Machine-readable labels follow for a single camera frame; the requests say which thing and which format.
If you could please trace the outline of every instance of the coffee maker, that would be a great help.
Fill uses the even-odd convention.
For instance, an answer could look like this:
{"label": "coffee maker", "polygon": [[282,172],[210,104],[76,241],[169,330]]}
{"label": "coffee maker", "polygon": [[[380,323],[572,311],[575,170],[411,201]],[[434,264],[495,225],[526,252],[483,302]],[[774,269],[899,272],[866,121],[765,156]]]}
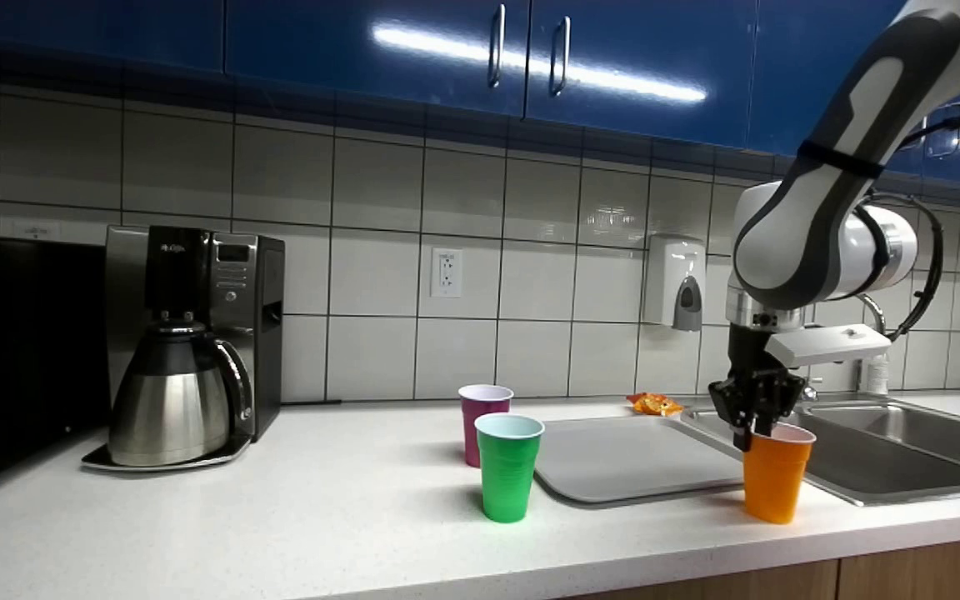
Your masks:
{"label": "coffee maker", "polygon": [[191,225],[106,235],[106,464],[235,455],[281,410],[282,241]]}

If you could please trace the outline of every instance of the gray cutting board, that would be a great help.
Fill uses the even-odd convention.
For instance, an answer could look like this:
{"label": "gray cutting board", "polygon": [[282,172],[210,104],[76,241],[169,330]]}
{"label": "gray cutting board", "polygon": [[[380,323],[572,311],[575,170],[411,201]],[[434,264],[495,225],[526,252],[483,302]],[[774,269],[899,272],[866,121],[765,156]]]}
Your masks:
{"label": "gray cutting board", "polygon": [[742,468],[676,420],[547,420],[537,481],[561,499],[610,506],[703,490],[736,490]]}

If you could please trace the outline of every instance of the microwave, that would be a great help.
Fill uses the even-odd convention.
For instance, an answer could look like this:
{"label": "microwave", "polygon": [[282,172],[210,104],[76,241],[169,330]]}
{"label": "microwave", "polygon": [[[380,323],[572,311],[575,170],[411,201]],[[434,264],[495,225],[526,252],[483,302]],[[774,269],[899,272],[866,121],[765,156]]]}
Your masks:
{"label": "microwave", "polygon": [[106,425],[103,246],[0,241],[0,474]]}

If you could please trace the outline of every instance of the carafe handle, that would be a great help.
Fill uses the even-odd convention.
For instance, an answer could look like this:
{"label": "carafe handle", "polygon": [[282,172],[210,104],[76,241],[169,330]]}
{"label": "carafe handle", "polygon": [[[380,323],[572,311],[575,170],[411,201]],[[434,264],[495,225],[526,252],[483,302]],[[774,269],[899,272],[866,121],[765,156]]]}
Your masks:
{"label": "carafe handle", "polygon": [[233,344],[212,338],[212,351],[219,361],[219,374],[226,384],[226,400],[229,400],[229,451],[240,451],[251,440],[251,423],[252,423],[252,388],[251,375],[243,371],[240,354],[233,351]]}

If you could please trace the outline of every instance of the electrical outlet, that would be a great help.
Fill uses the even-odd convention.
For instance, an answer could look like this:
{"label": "electrical outlet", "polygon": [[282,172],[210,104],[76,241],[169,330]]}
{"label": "electrical outlet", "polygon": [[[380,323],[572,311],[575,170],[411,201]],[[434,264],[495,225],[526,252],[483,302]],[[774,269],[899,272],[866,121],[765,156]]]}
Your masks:
{"label": "electrical outlet", "polygon": [[434,246],[434,298],[464,298],[465,264],[452,246]]}

